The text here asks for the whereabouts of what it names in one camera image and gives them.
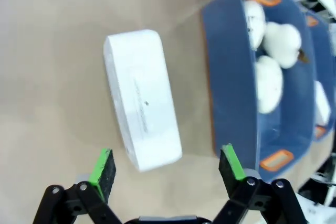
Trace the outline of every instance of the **blue plastic bin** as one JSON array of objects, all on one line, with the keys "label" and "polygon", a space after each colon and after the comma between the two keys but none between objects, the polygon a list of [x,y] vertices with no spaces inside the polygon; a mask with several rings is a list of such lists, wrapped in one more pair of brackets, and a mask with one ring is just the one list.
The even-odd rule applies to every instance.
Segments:
[{"label": "blue plastic bin", "polygon": [[[268,21],[293,24],[301,33],[310,63],[298,62],[283,70],[284,93],[271,114],[257,111],[254,63],[262,51],[250,49],[243,0],[213,0],[202,9],[212,96],[215,151],[232,143],[244,168],[259,171],[270,181],[298,161],[314,137],[315,62],[304,14],[293,0],[265,6]],[[260,161],[279,150],[293,159],[276,171]]]},{"label": "blue plastic bin", "polygon": [[310,10],[306,11],[306,18],[311,32],[315,51],[316,76],[322,84],[328,102],[331,107],[329,123],[324,126],[323,135],[317,136],[316,141],[321,141],[333,129],[336,119],[335,104],[335,57],[332,53],[328,24],[317,14]]}]

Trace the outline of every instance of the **white rectangular block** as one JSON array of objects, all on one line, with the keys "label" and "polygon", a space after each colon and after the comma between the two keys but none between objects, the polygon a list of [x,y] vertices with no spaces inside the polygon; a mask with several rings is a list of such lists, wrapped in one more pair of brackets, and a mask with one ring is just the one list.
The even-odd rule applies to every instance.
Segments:
[{"label": "white rectangular block", "polygon": [[316,89],[316,124],[326,126],[329,122],[331,113],[330,105],[322,84],[319,81],[315,81]]},{"label": "white rectangular block", "polygon": [[108,36],[104,60],[130,160],[142,172],[180,159],[179,129],[158,33]]}]

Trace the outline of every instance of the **cable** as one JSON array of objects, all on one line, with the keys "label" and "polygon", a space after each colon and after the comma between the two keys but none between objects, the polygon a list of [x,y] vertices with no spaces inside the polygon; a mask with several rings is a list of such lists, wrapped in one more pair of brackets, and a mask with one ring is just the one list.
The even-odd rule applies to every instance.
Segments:
[{"label": "cable", "polygon": [[[317,176],[321,176],[321,177],[325,178],[323,173],[314,173],[313,175],[317,175]],[[310,177],[310,178],[312,180],[314,180],[315,182],[317,182],[317,183],[325,184],[327,186],[336,186],[336,183],[333,183],[333,182],[321,181],[321,180],[318,180],[318,179],[316,179],[314,177]]]}]

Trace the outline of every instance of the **green gripper pad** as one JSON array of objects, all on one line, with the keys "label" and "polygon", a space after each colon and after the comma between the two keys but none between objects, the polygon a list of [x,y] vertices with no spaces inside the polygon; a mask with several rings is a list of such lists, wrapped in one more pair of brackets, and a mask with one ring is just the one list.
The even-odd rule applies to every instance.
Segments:
[{"label": "green gripper pad", "polygon": [[107,148],[102,149],[93,172],[90,175],[89,183],[95,187],[100,197],[105,202],[108,202],[114,182],[115,172],[116,166],[112,150]]},{"label": "green gripper pad", "polygon": [[230,197],[238,182],[246,176],[231,144],[224,145],[220,152],[219,172]]}]

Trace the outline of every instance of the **beige table surface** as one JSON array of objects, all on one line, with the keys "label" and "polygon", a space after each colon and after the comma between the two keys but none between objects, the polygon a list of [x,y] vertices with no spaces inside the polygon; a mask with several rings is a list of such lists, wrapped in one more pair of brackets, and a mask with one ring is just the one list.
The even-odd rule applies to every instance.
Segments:
[{"label": "beige table surface", "polygon": [[[227,194],[212,152],[198,15],[206,1],[0,0],[1,223],[31,223],[45,188],[71,186],[104,147],[114,149],[110,206],[123,221],[215,216]],[[102,57],[107,35],[142,28],[162,37],[184,153],[146,173],[125,155]],[[331,139],[284,175],[294,188],[325,160]]]}]

